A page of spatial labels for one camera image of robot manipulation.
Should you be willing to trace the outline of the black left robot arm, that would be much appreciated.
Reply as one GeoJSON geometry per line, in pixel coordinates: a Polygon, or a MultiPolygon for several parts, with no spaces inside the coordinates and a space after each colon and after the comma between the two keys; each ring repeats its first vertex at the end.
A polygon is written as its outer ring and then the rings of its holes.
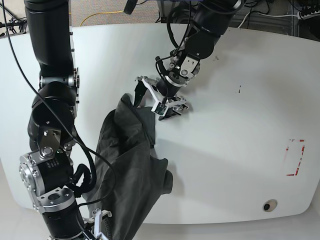
{"type": "Polygon", "coordinates": [[[149,92],[154,100],[151,111],[159,120],[182,115],[188,105],[187,100],[178,95],[179,90],[196,77],[201,60],[213,53],[233,16],[245,4],[244,0],[158,1],[160,20],[166,23],[174,49],[167,57],[168,67],[164,66],[164,57],[155,58],[158,78],[137,78],[134,107],[138,107],[149,92]]]}

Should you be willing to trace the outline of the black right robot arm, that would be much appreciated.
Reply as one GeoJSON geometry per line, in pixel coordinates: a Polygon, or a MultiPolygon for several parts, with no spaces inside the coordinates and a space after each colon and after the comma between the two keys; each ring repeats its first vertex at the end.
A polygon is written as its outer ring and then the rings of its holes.
{"type": "Polygon", "coordinates": [[[82,144],[75,128],[80,77],[70,3],[27,0],[24,5],[40,73],[27,127],[31,151],[20,157],[20,176],[51,240],[110,240],[111,231],[103,233],[102,227],[111,212],[96,208],[85,219],[77,203],[93,189],[97,175],[90,150],[83,149],[88,165],[74,168],[70,157],[73,146],[82,144]]]}

